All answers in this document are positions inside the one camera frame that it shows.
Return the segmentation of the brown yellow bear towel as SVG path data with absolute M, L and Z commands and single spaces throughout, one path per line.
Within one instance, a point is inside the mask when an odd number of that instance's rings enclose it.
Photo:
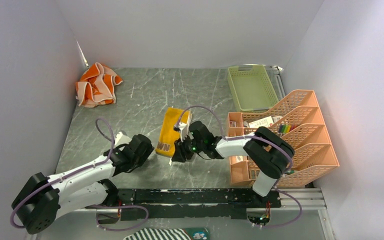
M 180 133 L 174 130 L 183 109 L 169 107 L 165 112 L 162 128 L 155 152 L 165 157 L 172 157 L 175 153 L 175 141 L 180 138 Z

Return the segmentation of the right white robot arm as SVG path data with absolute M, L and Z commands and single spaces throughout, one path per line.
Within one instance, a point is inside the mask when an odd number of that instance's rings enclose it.
M 268 202 L 269 192 L 293 164 L 294 148 L 264 126 L 253 133 L 233 137 L 215 136 L 201 121 L 190 125 L 177 122 L 173 130 L 180 137 L 174 141 L 172 162 L 184 163 L 200 153 L 210 160 L 250 157 L 259 168 L 249 197 L 255 207 L 262 207 Z

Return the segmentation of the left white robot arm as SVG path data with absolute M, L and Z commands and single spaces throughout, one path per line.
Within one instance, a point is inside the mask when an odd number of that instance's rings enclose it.
M 32 175 L 11 204 L 22 228 L 34 235 L 78 209 L 122 206 L 119 190 L 110 179 L 141 167 L 154 147 L 142 134 L 129 138 L 120 132 L 118 137 L 119 145 L 91 162 L 50 176 Z

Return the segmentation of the orange plastic compartment tray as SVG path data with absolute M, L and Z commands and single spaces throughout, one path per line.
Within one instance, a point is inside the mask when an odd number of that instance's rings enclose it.
M 274 124 L 270 115 L 263 113 L 230 112 L 226 118 L 228 137 L 248 135 L 258 127 L 271 127 Z M 251 186 L 260 170 L 248 156 L 236 155 L 228 158 L 230 168 L 230 184 L 235 187 Z

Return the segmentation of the green plastic basket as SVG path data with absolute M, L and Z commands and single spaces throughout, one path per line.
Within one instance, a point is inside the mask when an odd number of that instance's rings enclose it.
M 226 79 L 238 112 L 261 113 L 279 102 L 264 65 L 230 66 Z

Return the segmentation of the black white striped cloth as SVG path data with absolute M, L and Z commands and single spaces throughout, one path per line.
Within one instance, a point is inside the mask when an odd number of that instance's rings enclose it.
M 191 240 L 180 228 L 143 228 L 124 238 L 124 240 Z

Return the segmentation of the orange white crumpled towel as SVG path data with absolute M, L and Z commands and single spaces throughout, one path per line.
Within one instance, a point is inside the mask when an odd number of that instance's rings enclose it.
M 92 64 L 75 83 L 78 105 L 94 108 L 115 104 L 115 87 L 122 82 L 123 79 L 105 64 Z

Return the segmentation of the colourful markers set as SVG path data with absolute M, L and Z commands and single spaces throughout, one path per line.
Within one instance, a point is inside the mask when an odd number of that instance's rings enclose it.
M 293 129 L 293 125 L 291 124 L 281 124 L 278 129 L 278 133 L 280 134 L 287 134 Z

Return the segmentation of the teal cartoon card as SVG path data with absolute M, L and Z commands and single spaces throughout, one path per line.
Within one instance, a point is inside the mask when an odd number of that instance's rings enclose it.
M 182 229 L 190 240 L 210 240 L 210 231 L 206 227 L 190 227 Z

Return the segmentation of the orange plastic file organizer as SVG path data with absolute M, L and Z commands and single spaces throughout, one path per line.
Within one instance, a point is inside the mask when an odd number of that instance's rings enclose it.
M 313 90 L 291 91 L 266 112 L 280 116 L 269 129 L 290 144 L 295 154 L 293 173 L 278 183 L 279 187 L 303 187 L 339 167 L 328 129 L 326 127 L 316 94 Z M 290 132 L 278 133 L 280 125 L 293 125 Z

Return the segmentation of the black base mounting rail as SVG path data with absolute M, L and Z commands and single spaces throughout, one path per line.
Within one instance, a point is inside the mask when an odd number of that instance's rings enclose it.
M 137 205 L 148 210 L 122 210 L 123 221 L 143 219 L 145 216 L 151 219 L 230 217 L 245 220 L 248 210 L 279 208 L 281 200 L 274 190 L 267 196 L 260 196 L 251 188 L 120 188 L 117 192 L 110 192 L 102 205 Z

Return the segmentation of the aluminium frame rail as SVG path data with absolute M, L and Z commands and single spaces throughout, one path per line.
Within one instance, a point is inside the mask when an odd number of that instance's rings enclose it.
M 247 218 L 253 226 L 260 226 L 262 228 L 270 228 L 270 221 L 273 219 L 271 216 L 272 211 L 298 211 L 301 216 L 304 211 L 317 211 L 320 218 L 320 224 L 323 230 L 325 239 L 335 239 L 335 233 L 331 226 L 331 222 L 327 212 L 327 205 L 321 189 L 319 188 L 282 188 L 279 191 L 281 206 L 279 208 L 269 207 L 265 210 L 259 210 L 258 208 L 249 209 L 247 211 Z M 88 206 L 78 209 L 78 212 L 94 212 L 97 215 L 102 215 L 103 220 L 99 220 L 101 225 L 115 224 L 122 220 L 121 213 L 123 210 L 148 210 L 140 205 L 130 206 Z M 136 219 L 140 220 L 140 225 L 145 224 L 149 219 L 148 216 L 144 218 Z

